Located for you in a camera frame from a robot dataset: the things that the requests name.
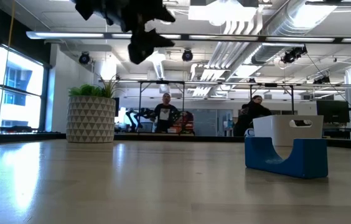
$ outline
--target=green plant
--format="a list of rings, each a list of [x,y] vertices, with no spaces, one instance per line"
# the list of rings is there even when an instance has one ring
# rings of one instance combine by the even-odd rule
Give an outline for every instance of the green plant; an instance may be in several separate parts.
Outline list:
[[[98,78],[102,82],[103,87],[91,84],[84,84],[81,87],[73,87],[69,89],[69,96],[98,96],[105,98],[113,98],[115,96],[116,91],[121,91],[117,89],[116,86],[119,80],[113,80],[113,78],[116,75],[114,75],[111,80],[106,81],[101,75],[96,74],[96,76],[98,76]]]

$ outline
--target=blue holder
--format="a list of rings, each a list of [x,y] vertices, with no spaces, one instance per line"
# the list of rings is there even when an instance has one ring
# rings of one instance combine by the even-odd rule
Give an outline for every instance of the blue holder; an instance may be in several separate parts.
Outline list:
[[[245,162],[252,169],[303,179],[327,177],[327,143],[325,139],[295,139],[287,159],[276,153],[271,138],[246,138]]]

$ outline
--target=potted plant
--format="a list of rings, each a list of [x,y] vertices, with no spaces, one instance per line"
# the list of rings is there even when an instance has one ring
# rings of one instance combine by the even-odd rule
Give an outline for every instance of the potted plant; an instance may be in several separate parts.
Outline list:
[[[68,142],[113,142],[115,132],[114,97],[118,81],[104,81],[103,87],[85,84],[69,90],[66,138]]]

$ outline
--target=ceiling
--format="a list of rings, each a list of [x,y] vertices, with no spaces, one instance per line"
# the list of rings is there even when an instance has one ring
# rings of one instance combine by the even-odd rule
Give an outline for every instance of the ceiling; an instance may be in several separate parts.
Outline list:
[[[118,26],[106,26],[105,21],[93,16],[88,21],[75,11],[74,5],[67,1],[50,0],[16,0],[16,19],[35,31],[69,31],[69,32],[120,32]],[[276,10],[285,3],[286,0],[272,0],[273,6],[267,8],[263,13],[263,20],[266,21]],[[188,10],[189,0],[177,0],[177,6],[168,8]],[[6,12],[11,11],[10,0],[0,0],[0,8]],[[351,10],[350,8],[338,8],[340,10]],[[160,21],[151,21],[147,28],[156,28],[160,33],[188,33],[188,34],[221,34],[225,26],[213,26],[207,21],[190,21],[188,16],[176,13],[176,22],[165,25]],[[308,35],[351,35],[351,13],[332,13],[325,21],[314,28]],[[127,45],[125,40],[78,40],[71,42],[68,46],[77,49],[80,45],[105,44],[112,47],[116,52],[124,68],[123,76],[129,73],[147,73],[152,70],[151,62],[143,62],[135,65],[128,61]],[[163,61],[165,70],[190,71],[190,66],[194,62],[210,60],[216,48],[215,42],[181,42],[176,41],[175,47],[166,49],[167,60]],[[183,62],[181,59],[185,48],[192,49],[194,53],[193,62]],[[344,69],[351,66],[351,45],[316,45],[307,44],[307,49],[311,59],[320,70],[329,69],[333,82],[344,80]],[[105,58],[106,52],[90,52],[96,60]],[[283,69],[283,64],[276,58],[268,66],[264,66],[260,71],[259,81],[275,82],[287,80],[289,82],[301,82],[309,75],[318,73],[318,68],[311,60],[305,56],[297,63],[289,65]]]

